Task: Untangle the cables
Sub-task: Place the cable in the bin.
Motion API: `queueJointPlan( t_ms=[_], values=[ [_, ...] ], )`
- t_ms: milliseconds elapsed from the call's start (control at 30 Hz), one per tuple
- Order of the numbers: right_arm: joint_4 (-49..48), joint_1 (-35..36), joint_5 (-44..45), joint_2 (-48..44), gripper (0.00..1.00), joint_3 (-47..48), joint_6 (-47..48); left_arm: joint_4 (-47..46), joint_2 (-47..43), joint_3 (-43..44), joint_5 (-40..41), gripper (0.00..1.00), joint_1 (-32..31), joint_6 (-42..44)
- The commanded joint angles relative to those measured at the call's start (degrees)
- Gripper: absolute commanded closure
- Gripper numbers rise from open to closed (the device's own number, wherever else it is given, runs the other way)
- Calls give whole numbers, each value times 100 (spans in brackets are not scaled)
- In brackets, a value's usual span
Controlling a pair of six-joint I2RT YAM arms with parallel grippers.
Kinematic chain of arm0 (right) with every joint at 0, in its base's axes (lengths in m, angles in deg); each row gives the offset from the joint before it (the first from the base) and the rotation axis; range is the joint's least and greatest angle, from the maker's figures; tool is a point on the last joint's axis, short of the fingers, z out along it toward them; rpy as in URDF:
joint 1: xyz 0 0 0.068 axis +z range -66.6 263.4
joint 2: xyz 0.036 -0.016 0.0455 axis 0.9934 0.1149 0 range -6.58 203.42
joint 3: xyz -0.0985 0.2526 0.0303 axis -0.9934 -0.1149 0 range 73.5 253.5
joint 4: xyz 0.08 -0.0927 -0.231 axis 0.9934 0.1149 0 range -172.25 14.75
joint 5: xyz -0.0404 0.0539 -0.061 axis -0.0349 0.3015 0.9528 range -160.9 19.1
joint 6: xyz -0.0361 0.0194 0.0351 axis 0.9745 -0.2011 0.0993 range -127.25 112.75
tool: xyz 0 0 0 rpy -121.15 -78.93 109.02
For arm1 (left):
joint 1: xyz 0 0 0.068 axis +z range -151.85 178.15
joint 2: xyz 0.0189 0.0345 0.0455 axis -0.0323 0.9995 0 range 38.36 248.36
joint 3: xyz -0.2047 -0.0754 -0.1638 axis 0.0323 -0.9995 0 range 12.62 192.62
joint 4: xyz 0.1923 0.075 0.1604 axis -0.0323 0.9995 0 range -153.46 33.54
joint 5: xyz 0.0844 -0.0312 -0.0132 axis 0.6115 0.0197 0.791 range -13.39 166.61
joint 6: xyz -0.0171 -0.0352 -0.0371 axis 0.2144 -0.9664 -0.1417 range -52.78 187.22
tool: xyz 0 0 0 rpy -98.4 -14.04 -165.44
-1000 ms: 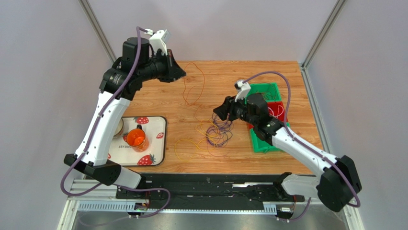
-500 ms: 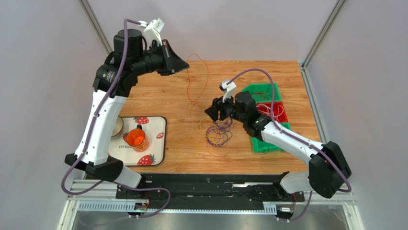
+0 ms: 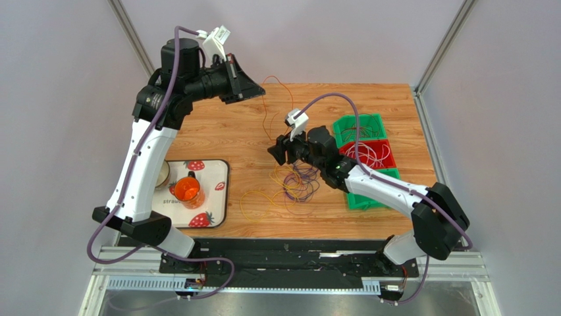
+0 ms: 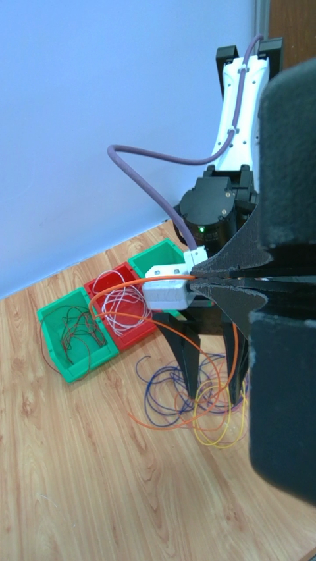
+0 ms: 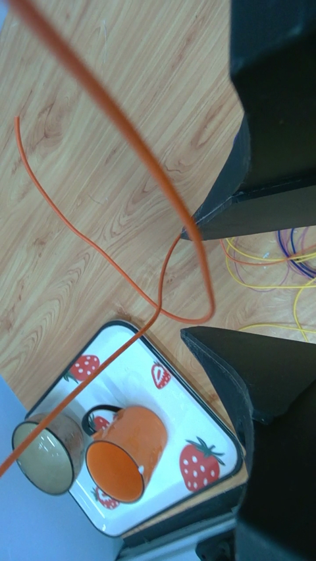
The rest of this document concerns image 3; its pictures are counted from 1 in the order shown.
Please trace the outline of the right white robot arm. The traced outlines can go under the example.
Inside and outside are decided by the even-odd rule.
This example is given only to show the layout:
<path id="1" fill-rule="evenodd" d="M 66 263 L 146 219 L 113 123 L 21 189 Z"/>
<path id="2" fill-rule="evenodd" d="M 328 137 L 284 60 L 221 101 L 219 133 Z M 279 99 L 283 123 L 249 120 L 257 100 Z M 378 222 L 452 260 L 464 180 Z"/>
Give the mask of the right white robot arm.
<path id="1" fill-rule="evenodd" d="M 374 199 L 407 216 L 412 229 L 388 237 L 377 250 L 386 265 L 424 255 L 444 261 L 469 228 L 469 219 L 448 186 L 411 184 L 375 171 L 342 154 L 324 126 L 296 136 L 280 135 L 267 151 L 279 165 L 301 161 L 315 167 L 331 188 Z"/>

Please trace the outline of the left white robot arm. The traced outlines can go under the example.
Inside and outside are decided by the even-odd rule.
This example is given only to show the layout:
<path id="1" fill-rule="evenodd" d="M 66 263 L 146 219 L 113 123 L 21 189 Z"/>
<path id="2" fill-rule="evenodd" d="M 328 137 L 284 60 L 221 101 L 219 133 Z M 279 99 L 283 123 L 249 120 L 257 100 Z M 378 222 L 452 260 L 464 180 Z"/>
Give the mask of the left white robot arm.
<path id="1" fill-rule="evenodd" d="M 97 233 L 108 227 L 164 253 L 190 255 L 195 241 L 152 209 L 164 158 L 195 102 L 219 97 L 231 104 L 265 93 L 223 45 L 218 39 L 180 38 L 162 47 L 161 68 L 136 96 L 130 147 L 117 187 L 106 205 L 93 210 L 92 219 L 100 223 Z"/>

